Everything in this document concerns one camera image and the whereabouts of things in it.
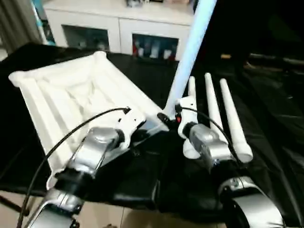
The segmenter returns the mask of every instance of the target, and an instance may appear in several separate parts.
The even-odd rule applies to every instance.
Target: black wire
[[[181,107],[181,109],[186,109],[186,110],[190,110],[190,111],[193,111],[193,112],[196,112],[197,114],[201,115],[202,117],[204,117],[205,119],[207,119],[208,121],[212,122],[221,132],[222,134],[224,135],[224,137],[226,138],[227,142],[228,142],[228,146],[230,147],[230,152],[232,154],[232,156],[234,157],[234,159],[237,161],[237,164],[239,166],[242,166],[243,165],[243,162],[238,158],[237,156],[237,152],[235,151],[234,147],[233,147],[233,143],[232,141],[228,138],[228,136],[226,135],[226,133],[224,132],[224,130],[214,121],[212,120],[209,116],[207,116],[206,114],[200,112],[200,111],[197,111],[193,108],[186,108],[186,107]]]
[[[19,214],[19,218],[18,218],[18,223],[17,223],[17,228],[21,228],[22,226],[22,222],[23,222],[23,216],[24,216],[24,213],[25,213],[25,210],[26,210],[26,207],[27,207],[27,204],[28,204],[28,200],[30,198],[30,194],[32,192],[32,189],[34,187],[34,183],[35,183],[35,180],[40,172],[40,170],[42,169],[44,163],[48,160],[48,158],[53,154],[53,152],[65,141],[67,140],[68,137],[70,137],[74,132],[76,132],[77,130],[79,130],[80,128],[82,128],[84,125],[86,125],[87,123],[91,122],[92,120],[104,115],[104,114],[107,114],[107,113],[110,113],[110,112],[113,112],[113,111],[119,111],[119,110],[123,110],[123,111],[128,111],[129,108],[113,108],[113,109],[110,109],[110,110],[107,110],[105,112],[102,112],[102,113],[99,113],[95,116],[93,116],[92,118],[84,121],[83,123],[81,123],[80,125],[78,125],[76,128],[74,128],[73,130],[71,130],[68,134],[66,134],[48,153],[47,155],[44,157],[44,159],[42,160],[41,164],[39,165],[39,167],[37,168],[33,178],[32,178],[32,181],[28,187],[28,191],[27,191],[27,194],[23,200],[23,203],[22,203],[22,207],[21,207],[21,212]]]

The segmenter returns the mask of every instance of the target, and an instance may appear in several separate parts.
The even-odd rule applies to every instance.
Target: black tablecloth
[[[30,70],[92,54],[41,45],[26,45],[0,62],[4,137],[0,189],[24,193],[44,153],[18,88],[8,80],[17,70]],[[163,108],[176,62],[141,60],[122,54],[108,59]],[[295,73],[235,68],[230,61],[204,65],[197,61],[198,109],[208,113],[204,74],[213,76],[224,128],[227,120],[219,90],[226,78],[254,160],[248,170],[275,202],[288,225],[299,225],[304,214],[304,79]],[[33,194],[45,194],[50,174],[46,164]],[[197,222],[220,222],[221,204],[207,172],[182,155],[175,132],[160,132],[102,168],[89,200],[133,208],[158,209]]]

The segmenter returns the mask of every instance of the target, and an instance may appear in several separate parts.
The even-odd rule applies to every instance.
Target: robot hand
[[[225,109],[233,141],[235,156],[228,147],[231,141],[224,136],[211,75],[206,74],[206,91],[209,114],[216,119],[216,127],[198,124],[195,99],[195,85],[189,85],[189,96],[180,99],[176,105],[176,119],[179,123],[179,136],[185,139],[183,153],[189,159],[195,159],[210,172],[218,188],[218,195],[226,214],[226,226],[240,228],[283,227],[282,216],[275,204],[247,176],[247,171],[239,166],[240,162],[249,162],[253,155],[246,142],[243,130],[234,107],[226,81],[221,80]]]
[[[47,192],[25,227],[79,227],[73,215],[79,214],[104,159],[109,162],[122,154],[130,145],[131,135],[144,122],[141,112],[130,110],[116,128],[92,128],[66,166],[56,174],[55,186]]]

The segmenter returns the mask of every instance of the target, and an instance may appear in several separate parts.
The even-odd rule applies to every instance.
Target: curtain
[[[0,37],[12,53],[29,43],[41,43],[31,0],[0,0]]]

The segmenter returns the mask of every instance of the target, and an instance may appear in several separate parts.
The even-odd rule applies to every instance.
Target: light blue pole
[[[164,112],[172,117],[182,97],[217,0],[199,0],[184,54],[177,67]]]

